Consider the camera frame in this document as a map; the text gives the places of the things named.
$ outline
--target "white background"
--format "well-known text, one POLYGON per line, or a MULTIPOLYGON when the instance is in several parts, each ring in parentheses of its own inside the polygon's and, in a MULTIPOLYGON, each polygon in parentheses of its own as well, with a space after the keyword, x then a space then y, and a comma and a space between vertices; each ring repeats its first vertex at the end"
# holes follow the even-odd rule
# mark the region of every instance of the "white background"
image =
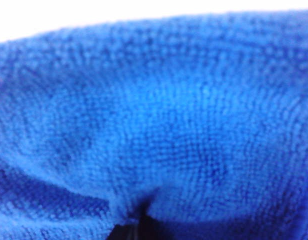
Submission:
POLYGON ((308 0, 0 0, 0 42, 118 20, 292 9, 308 9, 308 0))

